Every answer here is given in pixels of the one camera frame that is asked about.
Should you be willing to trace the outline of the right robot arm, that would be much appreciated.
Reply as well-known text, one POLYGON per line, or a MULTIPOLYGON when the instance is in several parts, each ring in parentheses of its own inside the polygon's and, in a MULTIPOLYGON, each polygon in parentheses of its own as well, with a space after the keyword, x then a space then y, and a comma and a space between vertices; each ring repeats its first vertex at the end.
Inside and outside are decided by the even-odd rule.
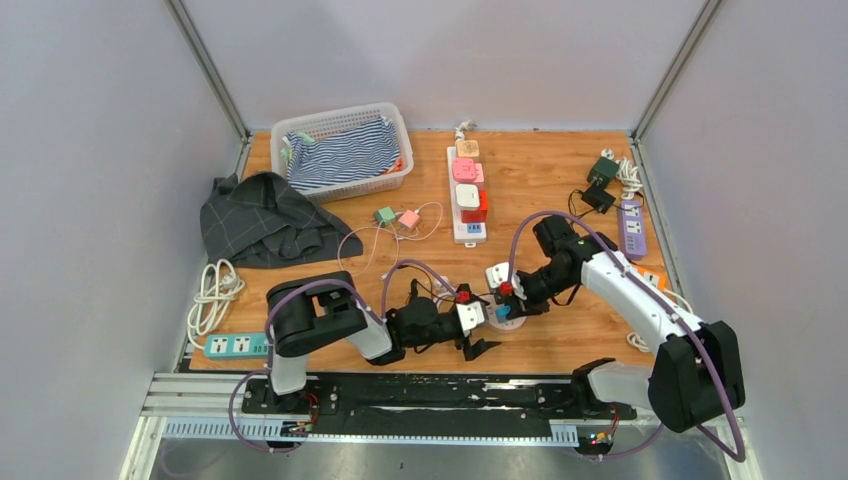
POLYGON ((708 323, 670 300, 644 279, 617 246, 582 220, 559 211, 541 211, 522 222, 547 257, 533 272, 515 266, 519 232, 507 261, 486 269, 485 279, 507 316, 549 311, 562 293, 585 288, 603 299, 645 341, 652 366, 602 358, 572 373, 571 403, 584 417, 610 404, 654 412, 677 433, 725 416, 746 403, 739 343, 723 321, 708 323))

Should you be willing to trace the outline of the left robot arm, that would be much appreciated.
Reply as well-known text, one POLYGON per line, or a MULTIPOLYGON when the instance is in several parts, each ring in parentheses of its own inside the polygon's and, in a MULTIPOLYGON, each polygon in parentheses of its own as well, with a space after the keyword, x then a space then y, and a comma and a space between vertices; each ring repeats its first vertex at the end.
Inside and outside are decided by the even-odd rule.
POLYGON ((489 303, 462 284, 452 307, 442 311, 434 295, 422 297, 412 281, 406 304, 377 316, 363 302, 346 271, 281 283, 267 292, 266 338, 270 371, 268 400, 283 413, 298 411, 306 400, 309 355, 337 341, 352 344, 374 366, 385 366, 452 342, 466 361, 500 345, 472 340, 488 320, 489 303))

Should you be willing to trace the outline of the blue plug adapter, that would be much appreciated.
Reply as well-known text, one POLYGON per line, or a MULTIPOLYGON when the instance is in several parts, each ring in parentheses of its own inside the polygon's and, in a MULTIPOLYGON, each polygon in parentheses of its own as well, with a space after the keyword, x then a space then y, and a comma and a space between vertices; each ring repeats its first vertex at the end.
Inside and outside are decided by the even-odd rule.
POLYGON ((509 320, 509 315, 511 312, 511 307, 509 305, 502 305, 495 309, 496 319, 499 323, 506 322, 509 320))

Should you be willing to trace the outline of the round pink socket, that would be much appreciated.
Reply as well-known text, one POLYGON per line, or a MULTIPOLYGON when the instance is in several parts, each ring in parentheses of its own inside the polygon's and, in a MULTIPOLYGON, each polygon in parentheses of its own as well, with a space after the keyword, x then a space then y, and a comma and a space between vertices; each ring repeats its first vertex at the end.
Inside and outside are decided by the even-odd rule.
POLYGON ((490 313, 487 320, 487 325, 498 331, 514 331, 522 327, 526 320, 526 316, 516 317, 514 319, 506 319, 499 317, 496 313, 490 313))

